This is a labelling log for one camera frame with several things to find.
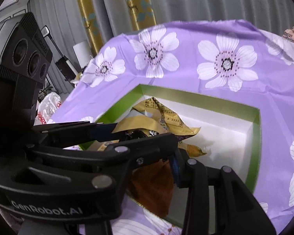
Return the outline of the orange snack bag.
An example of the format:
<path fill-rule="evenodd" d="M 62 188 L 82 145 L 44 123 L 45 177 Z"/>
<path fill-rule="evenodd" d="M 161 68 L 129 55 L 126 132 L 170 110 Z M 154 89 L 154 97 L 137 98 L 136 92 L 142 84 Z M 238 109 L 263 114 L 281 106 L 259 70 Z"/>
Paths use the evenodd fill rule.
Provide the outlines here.
<path fill-rule="evenodd" d="M 131 198 L 161 218 L 169 212 L 173 189 L 170 164 L 163 160 L 136 169 L 127 186 Z"/>

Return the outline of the yellow striped snack packet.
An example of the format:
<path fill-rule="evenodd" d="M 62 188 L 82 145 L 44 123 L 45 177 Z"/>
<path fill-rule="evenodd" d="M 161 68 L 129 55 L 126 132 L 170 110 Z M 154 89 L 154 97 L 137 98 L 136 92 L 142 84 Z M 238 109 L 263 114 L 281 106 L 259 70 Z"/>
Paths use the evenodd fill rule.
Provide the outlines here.
<path fill-rule="evenodd" d="M 187 126 L 177 113 L 160 103 L 156 98 L 145 99 L 135 106 L 120 122 L 114 133 L 142 129 L 158 134 L 172 133 L 175 136 L 192 137 L 198 134 L 199 127 Z"/>

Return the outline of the tan barcode snack packet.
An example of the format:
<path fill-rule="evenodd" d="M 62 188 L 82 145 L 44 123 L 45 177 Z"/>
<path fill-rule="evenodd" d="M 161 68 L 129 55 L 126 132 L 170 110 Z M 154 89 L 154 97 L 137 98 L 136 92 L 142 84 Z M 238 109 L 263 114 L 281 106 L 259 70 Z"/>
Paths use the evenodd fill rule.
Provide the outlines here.
<path fill-rule="evenodd" d="M 94 141 L 87 150 L 90 151 L 104 151 L 109 145 L 118 143 L 119 140 L 113 140 L 113 141 L 106 141 L 106 142 L 98 142 Z"/>

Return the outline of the pale yellow green snack packet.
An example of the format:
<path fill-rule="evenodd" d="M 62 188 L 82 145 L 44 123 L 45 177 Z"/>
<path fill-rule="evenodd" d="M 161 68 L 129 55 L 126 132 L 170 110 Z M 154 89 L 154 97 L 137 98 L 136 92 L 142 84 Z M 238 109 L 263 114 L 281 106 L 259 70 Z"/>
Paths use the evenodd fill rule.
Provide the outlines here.
<path fill-rule="evenodd" d="M 204 156 L 204 155 L 207 154 L 207 152 L 204 152 L 201 148 L 197 147 L 196 145 L 191 145 L 191 144 L 186 144 L 186 143 L 183 143 L 183 142 L 179 142 L 178 147 L 180 149 L 182 149 L 182 150 L 185 150 L 186 153 L 191 158 Z"/>

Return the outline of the green cardboard box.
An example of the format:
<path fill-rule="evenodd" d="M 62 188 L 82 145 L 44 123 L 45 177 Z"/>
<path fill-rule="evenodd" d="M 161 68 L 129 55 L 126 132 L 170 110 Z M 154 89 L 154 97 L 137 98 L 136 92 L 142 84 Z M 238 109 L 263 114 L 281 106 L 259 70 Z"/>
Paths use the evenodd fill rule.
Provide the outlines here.
<path fill-rule="evenodd" d="M 154 97 L 176 112 L 189 127 L 198 127 L 186 143 L 207 154 L 198 160 L 208 167 L 230 166 L 254 191 L 261 153 L 260 113 L 257 108 L 203 94 L 140 84 L 106 108 L 96 104 L 81 118 L 113 123 L 122 120 L 139 102 Z"/>

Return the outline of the white red plastic bag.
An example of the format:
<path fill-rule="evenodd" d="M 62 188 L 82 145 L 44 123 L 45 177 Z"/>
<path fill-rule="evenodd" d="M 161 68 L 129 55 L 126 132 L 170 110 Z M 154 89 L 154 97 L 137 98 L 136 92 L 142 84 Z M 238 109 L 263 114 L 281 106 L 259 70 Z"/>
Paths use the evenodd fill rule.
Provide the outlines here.
<path fill-rule="evenodd" d="M 61 97 L 56 92 L 50 92 L 39 103 L 34 125 L 51 123 L 51 116 L 61 106 Z"/>

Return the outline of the stick vacuum cleaner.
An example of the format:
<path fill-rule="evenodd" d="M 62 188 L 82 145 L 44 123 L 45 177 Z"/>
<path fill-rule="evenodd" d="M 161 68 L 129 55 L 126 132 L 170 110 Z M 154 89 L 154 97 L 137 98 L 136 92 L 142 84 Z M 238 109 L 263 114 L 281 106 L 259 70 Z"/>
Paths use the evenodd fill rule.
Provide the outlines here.
<path fill-rule="evenodd" d="M 59 49 L 57 46 L 56 42 L 54 41 L 50 29 L 48 28 L 47 25 L 45 25 L 41 29 L 41 34 L 43 38 L 49 38 L 55 49 L 57 50 L 58 54 L 60 55 L 60 59 L 55 62 L 58 70 L 62 73 L 64 76 L 65 80 L 68 81 L 71 85 L 74 85 L 75 78 L 78 75 L 78 71 L 74 67 L 74 65 L 71 63 L 69 58 L 67 58 Z"/>

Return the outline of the white board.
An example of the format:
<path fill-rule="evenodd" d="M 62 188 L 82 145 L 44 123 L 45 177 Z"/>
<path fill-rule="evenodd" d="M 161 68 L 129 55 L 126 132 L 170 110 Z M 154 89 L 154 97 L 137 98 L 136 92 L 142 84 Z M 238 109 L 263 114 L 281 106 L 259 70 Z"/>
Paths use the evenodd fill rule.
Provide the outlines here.
<path fill-rule="evenodd" d="M 87 40 L 74 45 L 73 50 L 82 69 L 86 67 L 89 64 L 89 61 L 93 58 L 91 48 Z"/>

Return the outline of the purple floral tablecloth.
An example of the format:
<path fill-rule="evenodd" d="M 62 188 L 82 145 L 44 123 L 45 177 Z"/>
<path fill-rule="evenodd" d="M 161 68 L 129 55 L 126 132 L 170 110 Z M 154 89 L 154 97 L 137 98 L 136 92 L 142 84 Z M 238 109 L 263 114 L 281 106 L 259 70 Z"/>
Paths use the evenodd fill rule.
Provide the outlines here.
<path fill-rule="evenodd" d="M 94 121 L 139 84 L 260 110 L 255 197 L 277 232 L 294 219 L 294 43 L 244 20 L 171 22 L 110 39 L 52 115 Z"/>

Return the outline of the gold patterned curtain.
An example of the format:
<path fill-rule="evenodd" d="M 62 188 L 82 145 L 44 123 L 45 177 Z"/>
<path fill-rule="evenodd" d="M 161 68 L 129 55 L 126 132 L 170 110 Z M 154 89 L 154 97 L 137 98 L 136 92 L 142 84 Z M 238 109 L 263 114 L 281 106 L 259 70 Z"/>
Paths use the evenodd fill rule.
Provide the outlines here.
<path fill-rule="evenodd" d="M 156 25 L 151 0 L 77 0 L 91 50 L 121 33 Z"/>

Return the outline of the grey curtain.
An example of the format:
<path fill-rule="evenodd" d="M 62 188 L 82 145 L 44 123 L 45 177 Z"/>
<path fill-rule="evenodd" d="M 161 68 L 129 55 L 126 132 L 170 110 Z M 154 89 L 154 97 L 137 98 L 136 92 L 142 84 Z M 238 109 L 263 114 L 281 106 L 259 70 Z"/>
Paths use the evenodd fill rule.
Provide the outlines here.
<path fill-rule="evenodd" d="M 134 42 L 134 46 L 139 48 L 135 53 L 139 62 L 134 67 L 143 71 L 151 67 L 150 77 L 161 78 L 164 70 L 170 68 L 167 60 L 157 58 L 157 54 L 166 53 L 169 47 L 177 44 L 177 38 L 167 33 L 167 23 L 170 21 L 244 19 L 275 34 L 282 34 L 294 27 L 294 0 L 151 1 L 157 24 L 150 27 L 152 33 L 149 37 Z M 61 52 L 81 70 L 73 46 L 88 41 L 88 37 L 77 0 L 29 0 L 27 6 L 41 27 L 48 26 Z M 93 58 L 87 65 L 85 82 L 92 87 L 103 81 L 113 81 L 125 72 L 126 60 L 108 41 L 97 54 L 91 52 Z"/>

